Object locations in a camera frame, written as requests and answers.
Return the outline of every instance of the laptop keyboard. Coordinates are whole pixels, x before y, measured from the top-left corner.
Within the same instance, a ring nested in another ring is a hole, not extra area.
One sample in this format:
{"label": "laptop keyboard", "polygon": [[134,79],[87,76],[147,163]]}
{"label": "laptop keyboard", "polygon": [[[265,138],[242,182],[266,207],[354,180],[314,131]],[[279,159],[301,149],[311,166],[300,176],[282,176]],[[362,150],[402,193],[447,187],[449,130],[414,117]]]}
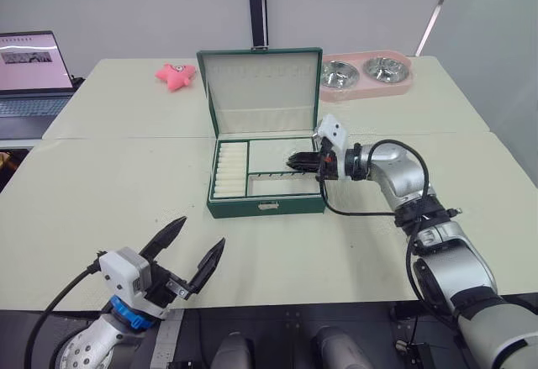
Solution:
{"label": "laptop keyboard", "polygon": [[0,118],[58,115],[67,101],[67,98],[0,100]]}

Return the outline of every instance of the box clasp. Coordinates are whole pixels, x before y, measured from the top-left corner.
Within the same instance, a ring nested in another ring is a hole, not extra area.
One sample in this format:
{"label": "box clasp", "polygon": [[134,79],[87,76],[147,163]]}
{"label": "box clasp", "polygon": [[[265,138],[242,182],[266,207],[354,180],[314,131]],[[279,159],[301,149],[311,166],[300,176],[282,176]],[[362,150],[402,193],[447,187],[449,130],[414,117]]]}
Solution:
{"label": "box clasp", "polygon": [[258,203],[258,209],[266,211],[268,209],[278,209],[278,203]]}

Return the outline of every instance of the stainless steel bowl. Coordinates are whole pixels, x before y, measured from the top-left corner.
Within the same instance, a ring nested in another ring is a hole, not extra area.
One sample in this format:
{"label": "stainless steel bowl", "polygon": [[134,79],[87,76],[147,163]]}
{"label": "stainless steel bowl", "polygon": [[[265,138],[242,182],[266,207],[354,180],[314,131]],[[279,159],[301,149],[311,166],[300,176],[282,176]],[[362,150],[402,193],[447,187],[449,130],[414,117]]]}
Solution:
{"label": "stainless steel bowl", "polygon": [[385,83],[398,83],[409,76],[408,67],[392,58],[371,58],[364,64],[364,73]]}
{"label": "stainless steel bowl", "polygon": [[333,89],[347,89],[355,86],[359,71],[351,64],[341,61],[324,62],[321,68],[321,84]]}

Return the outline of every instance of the white wall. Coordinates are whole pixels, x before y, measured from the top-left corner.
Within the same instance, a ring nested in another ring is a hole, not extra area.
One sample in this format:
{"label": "white wall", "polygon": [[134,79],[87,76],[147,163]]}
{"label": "white wall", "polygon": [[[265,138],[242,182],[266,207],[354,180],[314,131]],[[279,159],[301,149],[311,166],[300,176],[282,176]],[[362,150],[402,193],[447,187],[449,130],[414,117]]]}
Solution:
{"label": "white wall", "polygon": [[439,58],[536,185],[537,14],[537,0],[446,0],[423,51]]}
{"label": "white wall", "polygon": [[[413,54],[437,0],[268,0],[272,47]],[[52,29],[71,73],[102,58],[249,48],[248,0],[0,0],[0,31]]]}
{"label": "white wall", "polygon": [[102,58],[252,45],[248,0],[0,0],[0,32],[37,29],[55,32],[77,76]]}
{"label": "white wall", "polygon": [[267,0],[269,44],[413,55],[439,0]]}

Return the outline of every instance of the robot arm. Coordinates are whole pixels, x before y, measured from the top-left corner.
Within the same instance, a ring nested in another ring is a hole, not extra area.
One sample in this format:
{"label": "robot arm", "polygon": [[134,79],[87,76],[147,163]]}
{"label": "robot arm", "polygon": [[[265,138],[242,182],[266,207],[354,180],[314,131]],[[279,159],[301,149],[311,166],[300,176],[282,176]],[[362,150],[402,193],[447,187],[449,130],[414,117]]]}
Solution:
{"label": "robot arm", "polygon": [[100,271],[113,296],[99,319],[67,341],[56,367],[129,368],[145,331],[166,318],[168,305],[176,297],[187,300],[202,289],[219,263],[224,239],[198,264],[198,272],[190,282],[155,261],[186,220],[182,217],[172,221],[140,253],[124,247],[99,256]]}
{"label": "robot arm", "polygon": [[[534,368],[538,318],[497,294],[488,264],[461,226],[451,220],[459,211],[445,209],[432,186],[423,198],[424,173],[408,152],[394,143],[379,145],[372,155],[372,145],[355,144],[348,149],[346,131],[332,115],[323,119],[314,139],[320,149],[316,171],[323,175],[318,179],[379,184],[395,224],[413,239],[413,254],[418,257],[413,270],[424,300],[440,314],[453,317],[478,365],[483,369]],[[303,152],[293,155],[288,165],[312,171],[314,159]]]}

